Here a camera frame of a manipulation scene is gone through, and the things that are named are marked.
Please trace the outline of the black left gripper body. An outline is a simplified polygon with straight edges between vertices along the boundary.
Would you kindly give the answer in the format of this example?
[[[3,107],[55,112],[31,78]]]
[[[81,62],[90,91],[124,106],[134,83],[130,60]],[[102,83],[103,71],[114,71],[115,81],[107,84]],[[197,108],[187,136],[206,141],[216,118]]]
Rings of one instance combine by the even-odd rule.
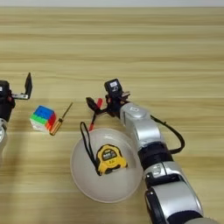
[[[11,111],[15,108],[15,100],[29,100],[28,94],[12,94],[7,96],[0,96],[0,119],[4,119],[6,122],[10,120]]]

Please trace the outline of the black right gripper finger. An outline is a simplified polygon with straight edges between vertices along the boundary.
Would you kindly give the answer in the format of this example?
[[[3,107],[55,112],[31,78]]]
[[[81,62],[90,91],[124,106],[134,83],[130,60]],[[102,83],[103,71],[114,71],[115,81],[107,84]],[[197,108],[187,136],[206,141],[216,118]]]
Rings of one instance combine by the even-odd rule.
[[[86,98],[87,105],[90,109],[92,109],[95,113],[99,113],[101,111],[101,105],[102,105],[102,99],[99,98],[97,101],[95,101],[91,97]]]

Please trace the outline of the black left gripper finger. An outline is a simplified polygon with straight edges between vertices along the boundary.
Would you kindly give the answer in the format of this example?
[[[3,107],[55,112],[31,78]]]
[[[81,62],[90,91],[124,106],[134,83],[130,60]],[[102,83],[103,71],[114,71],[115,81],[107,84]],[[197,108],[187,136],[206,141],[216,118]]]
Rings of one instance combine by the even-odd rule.
[[[25,88],[24,96],[26,99],[29,99],[32,94],[32,75],[30,73],[28,73],[27,75],[24,88]]]

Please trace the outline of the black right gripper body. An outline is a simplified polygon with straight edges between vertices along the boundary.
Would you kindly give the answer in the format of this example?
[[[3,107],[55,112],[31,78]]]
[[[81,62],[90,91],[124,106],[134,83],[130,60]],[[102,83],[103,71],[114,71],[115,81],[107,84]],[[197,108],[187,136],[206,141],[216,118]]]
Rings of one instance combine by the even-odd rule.
[[[130,96],[130,92],[122,92],[118,96],[112,96],[111,94],[107,94],[105,96],[107,107],[104,109],[97,109],[96,114],[109,114],[112,117],[120,117],[121,107],[129,103],[128,97]]]

